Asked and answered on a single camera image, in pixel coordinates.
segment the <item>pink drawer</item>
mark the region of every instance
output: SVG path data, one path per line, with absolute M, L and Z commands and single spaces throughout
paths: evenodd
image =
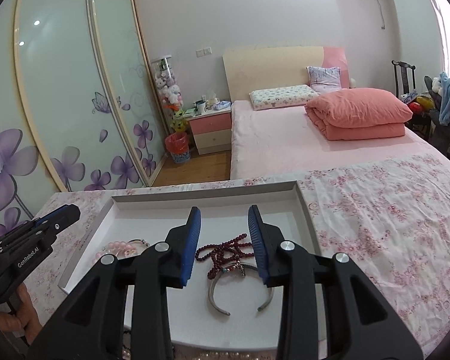
M 229 130 L 232 128 L 232 117 L 230 113 L 202 117 L 190 121 L 190 126 L 194 135 L 205 134 L 207 132 Z

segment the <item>white wall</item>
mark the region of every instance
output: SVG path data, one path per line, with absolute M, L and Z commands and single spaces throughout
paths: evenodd
M 442 72 L 442 41 L 430 0 L 395 0 L 401 60 L 416 66 L 416 85 L 425 91 L 424 76 Z
M 391 60 L 401 55 L 393 0 L 380 0 L 386 30 L 376 0 L 136 1 L 149 57 L 173 55 L 186 106 L 207 90 L 229 96 L 222 54 L 242 46 L 345 47 L 359 86 L 395 91 Z M 207 46 L 213 54 L 197 58 L 195 50 Z M 405 56 L 419 64 L 414 54 Z

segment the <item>pink pearl bracelet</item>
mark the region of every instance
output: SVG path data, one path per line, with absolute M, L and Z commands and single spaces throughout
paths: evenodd
M 95 258 L 92 260 L 92 265 L 95 265 L 95 263 L 106 254 L 113 254 L 119 260 L 121 260 L 128 257 L 138 256 L 149 246 L 150 244 L 143 239 L 132 239 L 128 242 L 109 242 L 105 247 L 102 248 L 100 252 L 95 255 Z

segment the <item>frosted glass door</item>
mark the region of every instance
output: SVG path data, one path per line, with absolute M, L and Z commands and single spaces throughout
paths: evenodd
M 143 61 L 131 0 L 95 0 L 98 32 L 111 85 L 142 165 L 151 179 L 165 155 L 166 137 Z
M 66 188 L 141 187 L 105 97 L 86 0 L 22 0 L 19 41 L 33 122 Z
M 13 67 L 16 0 L 0 5 L 0 236 L 30 220 L 58 192 L 28 130 Z

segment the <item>headboard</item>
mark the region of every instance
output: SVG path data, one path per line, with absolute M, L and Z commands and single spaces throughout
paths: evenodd
M 343 88 L 349 88 L 345 51 L 341 47 L 294 46 L 245 48 L 223 54 L 231 100 L 247 100 L 258 89 L 310 83 L 307 66 L 341 68 Z

